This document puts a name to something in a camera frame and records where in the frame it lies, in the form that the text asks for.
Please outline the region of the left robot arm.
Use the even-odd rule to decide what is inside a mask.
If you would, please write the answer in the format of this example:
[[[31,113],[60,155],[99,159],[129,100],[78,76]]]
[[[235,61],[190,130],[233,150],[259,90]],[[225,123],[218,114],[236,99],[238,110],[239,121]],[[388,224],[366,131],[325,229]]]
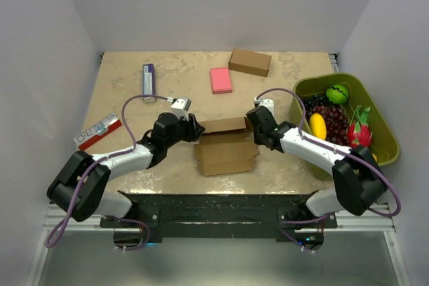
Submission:
[[[47,197],[77,222],[98,214],[114,216],[122,226],[132,227],[139,211],[125,194],[107,192],[107,183],[156,166],[170,147],[181,141],[197,142],[204,131],[192,113],[188,117],[162,113],[134,147],[110,154],[73,153],[49,186]]]

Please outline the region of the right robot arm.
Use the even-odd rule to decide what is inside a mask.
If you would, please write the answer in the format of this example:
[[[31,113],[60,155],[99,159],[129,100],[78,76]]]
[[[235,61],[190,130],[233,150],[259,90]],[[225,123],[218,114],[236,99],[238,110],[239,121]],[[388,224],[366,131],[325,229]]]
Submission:
[[[251,109],[246,117],[257,145],[300,157],[332,176],[334,187],[313,193],[299,210],[303,226],[315,227],[324,215],[341,210],[360,216],[386,192],[386,183],[377,175],[381,170],[368,148],[338,146],[287,121],[278,124],[262,105]]]

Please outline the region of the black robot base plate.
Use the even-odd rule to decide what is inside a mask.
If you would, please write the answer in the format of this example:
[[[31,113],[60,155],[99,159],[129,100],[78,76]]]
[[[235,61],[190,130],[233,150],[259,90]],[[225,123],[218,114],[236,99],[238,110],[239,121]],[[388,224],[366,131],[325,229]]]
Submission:
[[[264,238],[287,242],[301,228],[334,228],[329,214],[320,222],[305,206],[307,194],[127,194],[126,221],[102,219],[117,246],[148,238]]]

